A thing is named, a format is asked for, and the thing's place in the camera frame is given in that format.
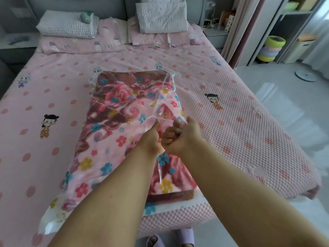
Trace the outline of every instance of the pillow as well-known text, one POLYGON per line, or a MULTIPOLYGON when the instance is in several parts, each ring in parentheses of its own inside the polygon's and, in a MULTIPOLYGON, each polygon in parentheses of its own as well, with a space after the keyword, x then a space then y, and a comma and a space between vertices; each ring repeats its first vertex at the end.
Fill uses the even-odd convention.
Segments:
POLYGON ((80 14, 47 10, 36 28, 44 36, 95 38, 99 18, 92 14, 92 21, 86 24, 80 20, 80 14))
POLYGON ((91 54, 120 52, 126 50, 119 23, 112 17, 100 20, 98 33, 94 39, 42 36, 40 39, 43 52, 68 54, 91 54))
POLYGON ((117 19, 117 18, 116 18, 116 20, 119 23, 119 28, 120 28, 120 33, 121 33, 123 44, 131 43, 128 40, 128 22, 125 20, 117 19))
POLYGON ((128 32, 134 48, 170 48, 184 45, 200 45, 202 34, 197 25, 193 27, 188 24, 186 32, 162 33, 162 34, 142 34, 139 33, 138 22, 135 17, 128 20, 128 32))
POLYGON ((141 33, 175 33, 188 29, 186 1, 136 3, 141 33))

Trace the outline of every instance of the pink bedsheet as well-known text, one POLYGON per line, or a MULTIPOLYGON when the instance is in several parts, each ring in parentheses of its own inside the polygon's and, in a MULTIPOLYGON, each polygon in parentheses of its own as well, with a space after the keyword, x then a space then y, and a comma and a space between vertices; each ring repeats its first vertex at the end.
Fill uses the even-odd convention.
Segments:
MULTIPOLYGON (((200 46, 179 49, 126 47, 127 51, 117 53, 35 54, 1 100, 2 245, 46 246, 49 242, 51 235, 36 233, 38 224, 60 193, 63 174, 73 161, 89 105, 88 80, 95 67, 175 70, 182 110, 200 122, 206 141, 285 198, 315 195, 320 176, 309 158, 205 37, 200 46), (46 123, 48 128, 42 127, 45 115, 53 115, 46 123)), ((209 205, 196 205, 206 209, 193 208, 144 217, 140 236, 155 229, 191 226, 215 216, 209 205), (192 211, 197 214, 190 220, 192 211), (167 215, 171 218, 161 220, 167 215)))

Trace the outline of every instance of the human arm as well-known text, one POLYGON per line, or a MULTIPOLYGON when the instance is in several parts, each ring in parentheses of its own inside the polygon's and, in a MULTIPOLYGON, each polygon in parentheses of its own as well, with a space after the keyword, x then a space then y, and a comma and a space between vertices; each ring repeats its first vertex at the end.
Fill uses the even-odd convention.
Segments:
POLYGON ((234 241, 245 246, 328 247, 329 241, 285 199, 228 162, 198 124, 175 121, 162 145, 179 156, 234 241))
POLYGON ((134 246, 159 143, 159 121, 71 213, 49 247, 134 246))

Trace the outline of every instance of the slipper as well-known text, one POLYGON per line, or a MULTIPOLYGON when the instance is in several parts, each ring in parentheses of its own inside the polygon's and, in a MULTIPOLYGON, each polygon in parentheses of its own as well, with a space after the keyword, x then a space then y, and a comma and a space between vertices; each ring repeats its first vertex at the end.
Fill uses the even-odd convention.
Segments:
POLYGON ((192 228, 183 228, 179 230, 175 230, 179 246, 182 244, 191 244, 194 246, 194 233, 192 228))
POLYGON ((151 241, 151 237, 156 237, 158 240, 155 242, 154 245, 151 245, 152 247, 165 247, 164 243, 162 242, 160 236, 157 235, 153 235, 153 236, 149 236, 147 241, 146 241, 146 247, 149 247, 149 242, 151 241))

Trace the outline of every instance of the headboard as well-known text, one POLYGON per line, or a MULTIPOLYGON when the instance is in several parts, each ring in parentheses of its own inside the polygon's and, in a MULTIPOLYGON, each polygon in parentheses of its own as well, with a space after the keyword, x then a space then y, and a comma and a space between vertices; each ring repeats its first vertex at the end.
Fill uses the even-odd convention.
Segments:
MULTIPOLYGON (((25 0, 37 20, 47 10, 56 11, 92 11, 101 19, 110 16, 122 20, 135 15, 138 0, 25 0)), ((186 0, 187 20, 201 24, 204 0, 186 0)))

